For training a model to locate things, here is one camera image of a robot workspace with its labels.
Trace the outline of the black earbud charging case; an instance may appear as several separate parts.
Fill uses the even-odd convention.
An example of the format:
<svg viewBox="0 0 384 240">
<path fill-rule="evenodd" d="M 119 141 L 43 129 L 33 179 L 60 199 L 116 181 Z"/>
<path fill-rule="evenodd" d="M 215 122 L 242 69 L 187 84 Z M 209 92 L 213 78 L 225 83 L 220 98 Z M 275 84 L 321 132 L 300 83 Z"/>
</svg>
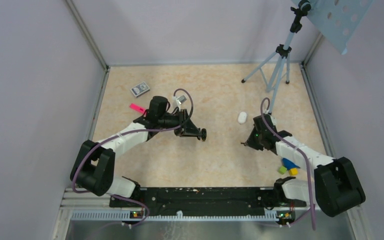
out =
<svg viewBox="0 0 384 240">
<path fill-rule="evenodd" d="M 207 130 L 205 128 L 202 128 L 200 130 L 200 140 L 202 142 L 205 142 L 207 140 Z"/>
</svg>

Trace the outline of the white earbud charging case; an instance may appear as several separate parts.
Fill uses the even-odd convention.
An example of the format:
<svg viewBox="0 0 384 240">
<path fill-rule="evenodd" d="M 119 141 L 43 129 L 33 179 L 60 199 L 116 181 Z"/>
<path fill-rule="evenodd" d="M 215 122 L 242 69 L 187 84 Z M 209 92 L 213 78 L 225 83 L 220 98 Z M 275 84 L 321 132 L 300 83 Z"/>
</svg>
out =
<svg viewBox="0 0 384 240">
<path fill-rule="evenodd" d="M 242 125 L 244 124 L 246 121 L 247 121 L 247 118 L 248 118 L 248 114 L 244 111 L 241 111 L 239 114 L 238 114 L 238 117 L 237 117 L 237 122 Z"/>
</svg>

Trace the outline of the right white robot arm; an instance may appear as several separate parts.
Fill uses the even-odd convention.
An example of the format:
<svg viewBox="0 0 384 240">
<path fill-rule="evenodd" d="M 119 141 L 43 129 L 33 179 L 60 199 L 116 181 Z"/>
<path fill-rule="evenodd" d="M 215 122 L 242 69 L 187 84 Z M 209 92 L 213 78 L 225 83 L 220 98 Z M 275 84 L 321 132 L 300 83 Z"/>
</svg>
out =
<svg viewBox="0 0 384 240">
<path fill-rule="evenodd" d="M 274 118 L 263 114 L 253 118 L 253 129 L 244 146 L 270 151 L 310 174 L 307 180 L 283 178 L 273 192 L 279 206 L 292 200 L 314 203 L 329 217 L 335 217 L 366 201 L 366 194 L 353 163 L 346 157 L 333 158 L 300 143 L 291 133 L 278 131 Z"/>
</svg>

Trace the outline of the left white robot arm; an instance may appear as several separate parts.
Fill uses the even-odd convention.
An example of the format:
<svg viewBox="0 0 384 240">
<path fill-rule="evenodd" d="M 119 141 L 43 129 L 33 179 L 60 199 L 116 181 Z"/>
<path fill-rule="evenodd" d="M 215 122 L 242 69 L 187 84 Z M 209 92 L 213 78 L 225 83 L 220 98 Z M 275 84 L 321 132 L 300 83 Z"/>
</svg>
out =
<svg viewBox="0 0 384 240">
<path fill-rule="evenodd" d="M 72 188 L 96 196 L 118 195 L 129 207 L 140 202 L 139 184 L 126 177 L 115 177 L 115 161 L 133 147 L 152 139 L 159 132 L 173 131 L 178 137 L 207 139 L 207 130 L 198 128 L 192 114 L 177 108 L 169 113 L 170 103 L 163 96 L 154 96 L 145 113 L 125 129 L 100 140 L 82 143 L 70 173 Z"/>
</svg>

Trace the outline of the green cube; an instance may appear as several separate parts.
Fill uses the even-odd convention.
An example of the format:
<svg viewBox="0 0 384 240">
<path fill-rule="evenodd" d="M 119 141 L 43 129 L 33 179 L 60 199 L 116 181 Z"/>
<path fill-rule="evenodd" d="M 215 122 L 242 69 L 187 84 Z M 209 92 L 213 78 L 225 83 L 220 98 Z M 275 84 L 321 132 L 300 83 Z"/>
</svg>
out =
<svg viewBox="0 0 384 240">
<path fill-rule="evenodd" d="M 277 171 L 279 174 L 284 175 L 288 171 L 288 169 L 285 166 L 281 166 L 278 168 Z"/>
</svg>

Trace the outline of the blue toy car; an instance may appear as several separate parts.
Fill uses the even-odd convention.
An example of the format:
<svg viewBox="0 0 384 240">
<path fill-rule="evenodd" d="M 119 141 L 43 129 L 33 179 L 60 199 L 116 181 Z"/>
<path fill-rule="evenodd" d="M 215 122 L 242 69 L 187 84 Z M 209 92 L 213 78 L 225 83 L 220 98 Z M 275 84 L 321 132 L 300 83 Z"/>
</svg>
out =
<svg viewBox="0 0 384 240">
<path fill-rule="evenodd" d="M 300 167 L 298 165 L 296 165 L 294 162 L 290 161 L 289 159 L 287 158 L 282 158 L 281 159 L 281 162 L 282 162 L 282 165 L 287 169 L 287 170 L 290 170 L 290 169 L 300 169 Z"/>
</svg>

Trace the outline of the yellow cube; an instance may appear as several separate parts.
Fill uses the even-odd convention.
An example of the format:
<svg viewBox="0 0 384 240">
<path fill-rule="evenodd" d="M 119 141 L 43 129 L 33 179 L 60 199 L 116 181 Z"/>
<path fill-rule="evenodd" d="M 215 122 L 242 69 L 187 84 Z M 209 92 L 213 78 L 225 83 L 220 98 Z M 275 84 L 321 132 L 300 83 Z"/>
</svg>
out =
<svg viewBox="0 0 384 240">
<path fill-rule="evenodd" d="M 296 167 L 294 167 L 294 168 L 290 168 L 290 169 L 288 170 L 288 173 L 289 173 L 290 176 L 297 176 L 298 173 L 299 173 L 299 169 L 296 168 Z"/>
</svg>

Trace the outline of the pink marker pen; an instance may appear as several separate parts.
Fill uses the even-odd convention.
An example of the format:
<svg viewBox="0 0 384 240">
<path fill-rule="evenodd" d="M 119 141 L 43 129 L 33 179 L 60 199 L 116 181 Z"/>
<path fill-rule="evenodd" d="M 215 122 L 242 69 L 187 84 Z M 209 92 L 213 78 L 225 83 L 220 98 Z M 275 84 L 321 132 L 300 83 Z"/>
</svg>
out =
<svg viewBox="0 0 384 240">
<path fill-rule="evenodd" d="M 129 108 L 134 110 L 134 111 L 136 111 L 136 112 L 138 112 L 138 113 L 140 113 L 140 114 L 142 114 L 142 115 L 146 113 L 146 108 L 144 108 L 142 106 L 139 106 L 137 104 L 134 104 L 134 103 L 131 103 L 129 105 Z"/>
</svg>

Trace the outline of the grey playing card box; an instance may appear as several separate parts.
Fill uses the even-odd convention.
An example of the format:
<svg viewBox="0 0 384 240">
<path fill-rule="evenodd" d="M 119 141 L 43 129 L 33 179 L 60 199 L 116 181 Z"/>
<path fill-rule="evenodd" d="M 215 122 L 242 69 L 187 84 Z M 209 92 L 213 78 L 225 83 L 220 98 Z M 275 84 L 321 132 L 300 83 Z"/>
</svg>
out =
<svg viewBox="0 0 384 240">
<path fill-rule="evenodd" d="M 144 81 L 130 88 L 130 92 L 133 94 L 135 98 L 138 98 L 149 91 L 150 91 L 150 87 Z"/>
</svg>

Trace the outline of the light blue tripod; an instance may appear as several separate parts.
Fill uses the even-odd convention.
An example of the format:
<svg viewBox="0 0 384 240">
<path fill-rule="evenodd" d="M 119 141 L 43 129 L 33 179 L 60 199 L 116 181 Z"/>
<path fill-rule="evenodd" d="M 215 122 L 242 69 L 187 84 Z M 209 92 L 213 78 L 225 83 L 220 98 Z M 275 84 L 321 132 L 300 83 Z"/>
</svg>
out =
<svg viewBox="0 0 384 240">
<path fill-rule="evenodd" d="M 312 10 L 312 4 L 308 0 L 299 0 L 296 4 L 296 7 L 291 7 L 290 10 L 294 14 L 293 22 L 290 26 L 289 33 L 285 40 L 285 43 L 279 44 L 275 51 L 269 55 L 265 60 L 263 60 L 256 68 L 254 68 L 246 77 L 241 80 L 241 83 L 245 83 L 249 80 L 256 72 L 260 72 L 263 82 L 266 85 L 266 92 L 272 92 L 270 107 L 268 109 L 269 113 L 273 112 L 273 105 L 275 103 L 278 89 L 283 78 L 285 78 L 285 83 L 288 85 L 290 83 L 290 64 L 292 51 L 291 42 L 294 36 L 302 29 L 302 18 L 306 17 L 308 13 Z M 278 56 L 273 72 L 270 76 L 270 79 L 267 79 L 263 71 L 263 66 L 266 65 L 270 60 L 275 56 Z"/>
</svg>

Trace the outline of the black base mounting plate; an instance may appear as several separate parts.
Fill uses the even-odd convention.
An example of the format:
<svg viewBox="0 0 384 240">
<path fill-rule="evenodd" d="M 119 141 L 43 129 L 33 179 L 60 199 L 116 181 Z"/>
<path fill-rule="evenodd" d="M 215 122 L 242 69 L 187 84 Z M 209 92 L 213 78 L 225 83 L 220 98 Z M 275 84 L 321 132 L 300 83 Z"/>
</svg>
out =
<svg viewBox="0 0 384 240">
<path fill-rule="evenodd" d="M 262 216 L 276 208 L 306 207 L 301 200 L 286 199 L 273 187 L 147 187 L 135 192 L 136 203 L 112 197 L 111 208 L 146 205 L 150 216 L 186 217 Z"/>
</svg>

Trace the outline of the perforated blue metal panel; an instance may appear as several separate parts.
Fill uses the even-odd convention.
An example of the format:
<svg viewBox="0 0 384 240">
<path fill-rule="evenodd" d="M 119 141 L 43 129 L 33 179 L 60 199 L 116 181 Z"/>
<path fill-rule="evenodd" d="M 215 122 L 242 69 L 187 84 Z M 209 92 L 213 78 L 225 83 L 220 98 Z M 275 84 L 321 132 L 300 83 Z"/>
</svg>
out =
<svg viewBox="0 0 384 240">
<path fill-rule="evenodd" d="M 299 9 L 310 6 L 306 17 L 341 54 L 373 0 L 292 0 Z"/>
</svg>

